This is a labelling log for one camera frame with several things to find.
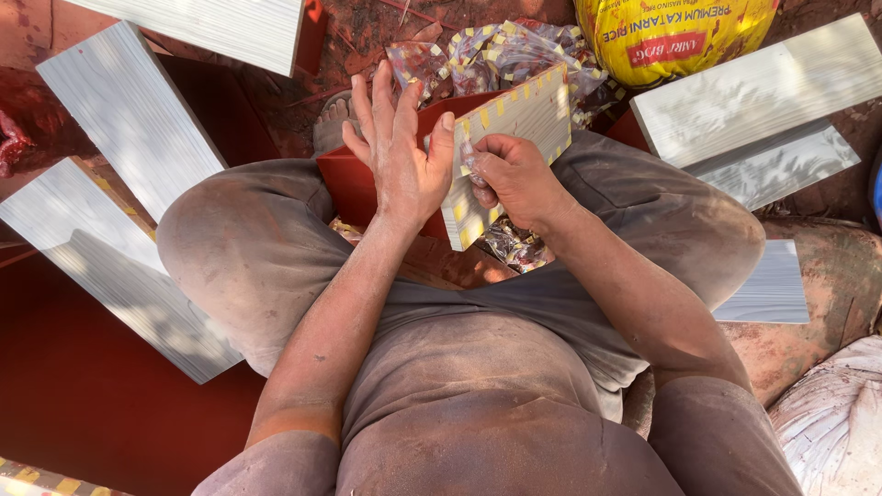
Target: white laminated board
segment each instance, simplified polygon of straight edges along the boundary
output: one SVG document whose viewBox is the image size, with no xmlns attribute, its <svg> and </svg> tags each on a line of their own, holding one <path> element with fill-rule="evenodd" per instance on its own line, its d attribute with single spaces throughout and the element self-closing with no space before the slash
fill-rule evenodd
<svg viewBox="0 0 882 496">
<path fill-rule="evenodd" d="M 766 240 L 766 250 L 751 276 L 713 314 L 717 320 L 809 323 L 796 242 Z"/>
<path fill-rule="evenodd" d="M 37 66 L 154 220 L 226 168 L 144 37 L 119 22 Z"/>
<path fill-rule="evenodd" d="M 501 204 L 484 208 L 472 193 L 471 171 L 462 161 L 464 143 L 474 144 L 494 133 L 529 139 L 551 165 L 572 143 L 571 130 L 565 63 L 458 118 L 453 128 L 453 184 L 441 204 L 451 247 L 465 250 L 503 213 Z"/>
<path fill-rule="evenodd" d="M 882 95 L 860 13 L 635 96 L 652 152 L 683 168 Z"/>
<path fill-rule="evenodd" d="M 291 77 L 302 0 L 70 0 L 180 41 Z"/>
<path fill-rule="evenodd" d="M 756 210 L 860 161 L 836 129 L 819 119 L 684 170 Z"/>
<path fill-rule="evenodd" d="M 156 243 L 69 157 L 0 204 L 0 219 L 198 383 L 238 363 L 168 276 Z"/>
</svg>

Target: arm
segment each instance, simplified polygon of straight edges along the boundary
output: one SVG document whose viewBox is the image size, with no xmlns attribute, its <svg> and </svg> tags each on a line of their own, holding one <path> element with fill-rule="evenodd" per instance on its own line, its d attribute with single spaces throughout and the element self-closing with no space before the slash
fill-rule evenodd
<svg viewBox="0 0 882 496">
<path fill-rule="evenodd" d="M 634 251 L 557 181 L 535 145 L 494 134 L 475 145 L 474 187 L 519 227 L 549 245 L 612 326 L 653 366 L 655 387 L 679 377 L 724 379 L 752 392 L 741 359 L 704 303 L 676 277 Z"/>
<path fill-rule="evenodd" d="M 246 447 L 293 430 L 318 432 L 340 444 L 343 403 L 367 356 L 392 280 L 450 189 L 453 115 L 438 119 L 427 156 L 416 144 L 422 86 L 408 86 L 396 110 L 391 77 L 389 63 L 381 63 L 372 104 L 364 78 L 353 77 L 355 113 L 368 142 L 350 123 L 343 127 L 347 146 L 374 174 L 377 214 L 291 334 L 260 396 Z"/>
</svg>

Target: gray t-shirt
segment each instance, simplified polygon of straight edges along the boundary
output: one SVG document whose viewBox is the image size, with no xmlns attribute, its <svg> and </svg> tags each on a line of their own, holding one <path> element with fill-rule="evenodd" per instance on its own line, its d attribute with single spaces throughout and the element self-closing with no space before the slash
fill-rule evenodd
<svg viewBox="0 0 882 496">
<path fill-rule="evenodd" d="M 342 449 L 275 434 L 193 494 L 801 494 L 766 412 L 725 380 L 662 387 L 648 443 L 598 411 L 586 367 L 548 329 L 502 313 L 424 319 L 372 345 Z"/>
</svg>

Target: red label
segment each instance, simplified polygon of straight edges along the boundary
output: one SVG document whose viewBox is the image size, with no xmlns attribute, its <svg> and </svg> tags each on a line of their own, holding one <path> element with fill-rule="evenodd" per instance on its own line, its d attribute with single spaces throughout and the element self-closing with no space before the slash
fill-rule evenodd
<svg viewBox="0 0 882 496">
<path fill-rule="evenodd" d="M 656 62 L 671 62 L 685 60 L 693 55 L 698 55 L 705 49 L 707 33 L 680 33 L 668 34 L 651 40 L 643 40 L 639 44 L 629 47 L 628 60 L 631 67 L 646 67 Z"/>
</svg>

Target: foot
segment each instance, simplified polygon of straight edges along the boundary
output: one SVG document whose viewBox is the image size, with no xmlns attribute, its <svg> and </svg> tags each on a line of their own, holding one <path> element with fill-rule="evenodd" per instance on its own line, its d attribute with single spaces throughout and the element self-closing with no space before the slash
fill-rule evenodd
<svg viewBox="0 0 882 496">
<path fill-rule="evenodd" d="M 316 119 L 316 125 L 312 131 L 312 147 L 317 154 L 324 154 L 343 146 L 343 121 L 345 120 L 351 122 L 358 135 L 361 136 L 358 121 L 355 120 L 355 110 L 351 98 L 349 101 L 338 98 L 326 106 L 326 110 Z"/>
</svg>

